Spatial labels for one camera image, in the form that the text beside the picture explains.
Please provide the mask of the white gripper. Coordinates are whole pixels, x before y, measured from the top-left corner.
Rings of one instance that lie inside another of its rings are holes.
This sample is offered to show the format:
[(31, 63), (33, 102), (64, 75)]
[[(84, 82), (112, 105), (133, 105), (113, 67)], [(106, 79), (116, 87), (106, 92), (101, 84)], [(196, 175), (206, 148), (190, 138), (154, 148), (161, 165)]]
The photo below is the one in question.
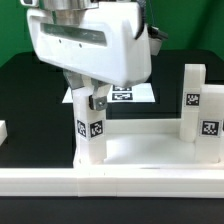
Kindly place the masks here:
[(63, 75), (72, 90), (85, 86), (83, 75), (94, 78), (91, 110), (107, 108), (110, 84), (129, 87), (150, 76), (149, 37), (139, 3), (28, 1), (26, 5), (38, 58), (67, 69)]

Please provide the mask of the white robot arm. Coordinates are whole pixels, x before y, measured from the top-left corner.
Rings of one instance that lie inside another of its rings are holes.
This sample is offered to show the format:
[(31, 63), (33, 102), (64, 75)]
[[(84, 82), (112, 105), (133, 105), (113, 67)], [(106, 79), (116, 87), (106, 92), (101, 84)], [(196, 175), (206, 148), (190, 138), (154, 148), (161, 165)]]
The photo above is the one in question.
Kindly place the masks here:
[(70, 86), (90, 78), (90, 108), (107, 107), (100, 89), (132, 87), (151, 74), (168, 34), (146, 22), (146, 0), (20, 0), (39, 60), (64, 69)]

